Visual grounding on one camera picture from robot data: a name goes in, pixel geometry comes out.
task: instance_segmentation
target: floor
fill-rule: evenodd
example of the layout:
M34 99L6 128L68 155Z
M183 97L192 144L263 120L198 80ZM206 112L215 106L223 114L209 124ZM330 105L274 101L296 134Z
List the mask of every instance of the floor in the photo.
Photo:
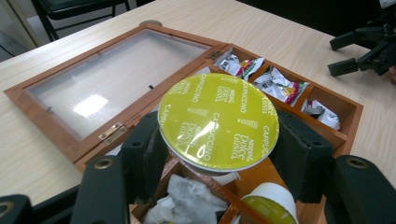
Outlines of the floor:
M131 9L136 8L135 1L129 1L129 2L130 2ZM120 15L121 13L124 13L125 11L126 11L126 9L125 9L124 5L117 6L116 16ZM55 28L57 28L57 27L64 26L66 24L70 24L70 23L77 22L77 21L89 20L89 19L92 19L92 18L95 18L98 16L109 14L109 13L111 13L111 8L99 10L99 11L96 11L93 13L84 14L83 16L74 17L74 18L70 18L67 20L63 20L63 21L52 21L52 24ZM50 40L49 40L49 38L44 30L44 27L43 27L40 19L38 18L38 16L28 18L27 20L28 20L29 24L32 26L35 33L37 34L40 42L43 45L49 43ZM98 21L88 22L88 23L81 24L76 27L72 27L69 29L59 31L58 35L60 38L62 38L64 36L71 35L77 31L80 31L84 28L87 28L89 26L95 25L96 23L99 23L104 20L107 20L107 18L101 19ZM27 49L25 49L22 45L17 43L15 40L13 40L11 37L9 37L6 33L2 32L0 30L0 62L8 60L14 56L17 56L19 54L26 52L26 51L27 51Z

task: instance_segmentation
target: table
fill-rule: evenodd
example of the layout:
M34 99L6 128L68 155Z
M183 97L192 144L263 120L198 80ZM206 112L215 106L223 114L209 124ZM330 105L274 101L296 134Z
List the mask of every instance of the table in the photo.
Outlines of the table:
M332 36L233 0L157 0L0 63L0 196L21 193L33 204L77 185L81 174L3 90L135 28L141 21L234 43L364 105L351 154L372 161L396 186L396 87L372 71L332 77L327 65L368 49L331 50Z

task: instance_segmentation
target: wooden frame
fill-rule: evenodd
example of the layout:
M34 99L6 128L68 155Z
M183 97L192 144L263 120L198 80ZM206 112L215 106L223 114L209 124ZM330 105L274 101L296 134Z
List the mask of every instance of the wooden frame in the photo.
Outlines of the wooden frame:
M84 63L97 52L104 49L109 49L112 46L117 45L119 42L121 42L121 40L131 35L135 35L145 29L156 31L169 36L176 36L198 44L203 44L209 46L209 49L204 54L195 59L193 62L186 64L173 75L168 77L160 85L156 86L154 90L149 91L147 94L139 98L133 104L129 105L115 118L109 120L105 125L97 129L84 139L79 141L79 139L76 137L75 134L73 134L73 131L70 130L67 125L62 123L59 118L50 113L47 108L43 107L37 101L37 99L35 99L31 94L27 92L29 88L39 83L40 81L50 79L56 76L56 74L62 72L64 69L76 66L79 63ZM224 43L216 40L189 35L164 27L147 24L145 26L137 27L126 33L125 35L118 36L117 38L114 38L101 46L84 52L68 62L53 67L49 71L38 74L36 77L26 80L6 90L5 93L26 114L26 116L28 116L29 119L64 153L64 155L66 155L66 157L71 162L77 162L84 155L89 153L93 148L100 145L102 140L99 139L98 136L111 129L112 126L116 124L121 124L126 130L132 129L134 127L134 122L130 121L130 119L136 119L136 115L147 106L148 102L159 98L170 87L172 87L173 84L181 80L183 77L186 76L186 74L201 65L206 60L206 57L208 57L212 52L218 51L224 46Z
M95 130L81 141L78 141L77 138L71 134L69 130L67 130L67 127L62 125L62 123L51 113L48 113L46 108L41 106L40 103L26 91L36 83L46 78L51 78L58 72L74 66L75 64L82 63L96 52L115 46L123 39L144 29L153 30L170 36L177 36L195 43L207 45L210 48L206 50L201 56L196 58L196 60L177 70L173 75L166 78L163 82L157 85L152 91L144 94L133 104L129 105L125 110L119 113L115 118L107 121L105 125L101 126L99 129ZM259 55L239 48L233 44L226 44L216 40L147 24L145 26L137 27L124 35L106 42L101 46L78 55L76 58L70 61L55 66L49 71L38 74L36 77L26 80L6 90L6 94L26 114L26 116L29 117L32 122L44 134L46 134L47 137L69 158L69 160L73 162L79 170L83 171L85 164L88 161L98 156L102 156L109 150L120 145L129 135L129 133L132 132L134 126L139 122L139 120L149 111L151 111L156 105L158 105L166 91L178 81L185 77L196 74L197 71L203 68L208 68L214 73L227 74L227 72L220 70L214 64L221 54L229 52L230 50L232 50L233 54L237 55L241 61L260 57ZM349 154L358 129L359 121L361 119L363 106L269 60L264 61L264 64L249 79L249 82L253 82L270 66L276 67L284 75L284 77L290 81L303 81L310 83L294 106L286 105L276 98L268 96L275 108L277 110L283 110L294 114L318 134L328 140L334 148L334 157L342 154ZM338 114L341 122L340 131L336 131L326 126L325 124L317 121L314 118L311 118L301 111L301 107L305 100L314 99L319 100L326 107L330 108L330 110ZM103 138L103 140L99 139L98 136L102 136L103 134L108 136ZM285 186L282 179L277 174L274 165L269 159L264 160L263 162L247 169L246 171L240 172L243 181L234 181L233 183L226 186L220 186L214 182L212 178L205 175L196 174L193 170L189 169L189 167L183 161L173 158L165 164L162 181L158 188L158 197L161 197L166 191L166 186L171 174L188 176L190 178L199 180L207 184L215 195L218 195L221 199L227 201L230 204L230 207L220 223L229 223L236 215L244 214L244 218L248 219L246 223L249 223L249 221L263 223L265 220L258 216L252 209L247 207L240 200L241 197L254 190L262 182L271 181ZM300 222L318 222L323 206L324 200L322 200L321 204L297 203L297 212ZM148 211L148 209L149 205L131 206L132 215L138 219L140 219Z

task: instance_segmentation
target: robotic hand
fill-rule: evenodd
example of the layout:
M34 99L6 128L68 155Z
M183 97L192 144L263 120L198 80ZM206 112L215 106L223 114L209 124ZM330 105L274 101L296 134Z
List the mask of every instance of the robotic hand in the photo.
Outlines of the robotic hand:
M380 0L381 18L368 21L366 27L337 36L330 41L332 50L338 50L351 44L370 42L373 47L360 59L349 59L329 64L333 77L373 69L379 76L385 74L390 67L396 65L396 0Z

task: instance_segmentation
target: wooden box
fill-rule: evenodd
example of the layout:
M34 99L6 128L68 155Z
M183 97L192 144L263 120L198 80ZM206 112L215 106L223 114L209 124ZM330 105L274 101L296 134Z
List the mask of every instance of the wooden box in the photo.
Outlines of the wooden box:
M230 50L240 61L260 57L233 44L146 24L37 74L6 90L6 94L83 171L87 161L119 146L139 120L178 81L203 68L227 74L215 63ZM334 157L349 154L362 105L269 60L264 61L249 82L253 82L270 66L277 68L290 81L310 83L294 106L268 96L275 108L294 114L327 139L334 147ZM336 113L341 123L340 131L303 113L301 107L305 100L319 100ZM106 107L106 113L93 111L100 111L103 107ZM90 117L90 113L99 115ZM165 165L159 191L164 190L171 173L193 176L211 186L214 194L230 203L224 217L226 221L222 223L227 223L240 213L260 221L240 201L243 195L260 183L271 181L266 179L268 175L255 176L254 169L270 169L269 172L274 173L269 175L273 178L272 182L283 184L269 159L246 170L236 185L225 187L213 185L210 177L195 174L183 162L174 159ZM312 211L319 214L320 209L299 205L299 219L303 222L304 214L309 213L310 221L318 220L318 215L313 215ZM144 210L141 206L135 206L133 214L141 217L138 211Z

